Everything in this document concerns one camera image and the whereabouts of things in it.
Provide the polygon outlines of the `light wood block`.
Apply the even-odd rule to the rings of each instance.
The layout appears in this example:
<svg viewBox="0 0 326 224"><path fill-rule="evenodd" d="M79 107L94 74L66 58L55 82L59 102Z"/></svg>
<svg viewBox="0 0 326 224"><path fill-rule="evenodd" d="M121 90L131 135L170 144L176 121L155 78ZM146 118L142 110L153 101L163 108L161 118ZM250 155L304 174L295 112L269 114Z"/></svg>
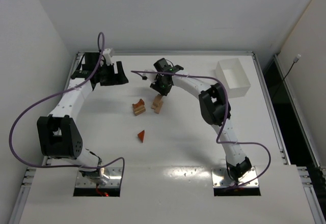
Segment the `light wood block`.
<svg viewBox="0 0 326 224"><path fill-rule="evenodd" d="M162 108L163 103L164 103L164 102L161 101L161 102L159 103L158 107L157 107L156 109L154 109L154 112L155 112L156 114L159 114L159 113L160 113L160 110L161 110L161 108Z"/></svg>

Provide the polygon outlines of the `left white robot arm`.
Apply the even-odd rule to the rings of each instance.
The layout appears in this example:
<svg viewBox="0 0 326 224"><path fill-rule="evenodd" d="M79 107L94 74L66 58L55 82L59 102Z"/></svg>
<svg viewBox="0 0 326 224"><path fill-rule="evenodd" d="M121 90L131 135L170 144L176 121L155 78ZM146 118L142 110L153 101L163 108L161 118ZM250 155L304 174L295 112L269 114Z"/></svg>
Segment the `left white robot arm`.
<svg viewBox="0 0 326 224"><path fill-rule="evenodd" d="M69 79L68 92L46 117L37 121L41 152L44 156L62 159L70 165L78 165L81 175L90 181L105 185L110 177L102 160L86 149L76 126L76 118L86 98L96 85L115 86L128 83L121 61L113 63L113 50L103 54L85 52Z"/></svg>

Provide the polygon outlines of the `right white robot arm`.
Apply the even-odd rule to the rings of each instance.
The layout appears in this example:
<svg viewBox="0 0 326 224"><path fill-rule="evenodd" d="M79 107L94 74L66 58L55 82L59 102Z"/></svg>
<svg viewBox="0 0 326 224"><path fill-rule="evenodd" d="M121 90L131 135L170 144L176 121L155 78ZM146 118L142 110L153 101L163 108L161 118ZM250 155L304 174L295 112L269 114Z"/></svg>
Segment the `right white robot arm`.
<svg viewBox="0 0 326 224"><path fill-rule="evenodd" d="M229 177L238 182L252 165L233 130L231 106L225 97L223 85L219 82L210 85L198 77L189 75L179 65L171 66L164 58L156 61L153 66L158 74L150 78L152 89L166 96L171 88L176 86L199 100L202 118L215 130L218 135L217 141L222 144L225 151Z"/></svg>

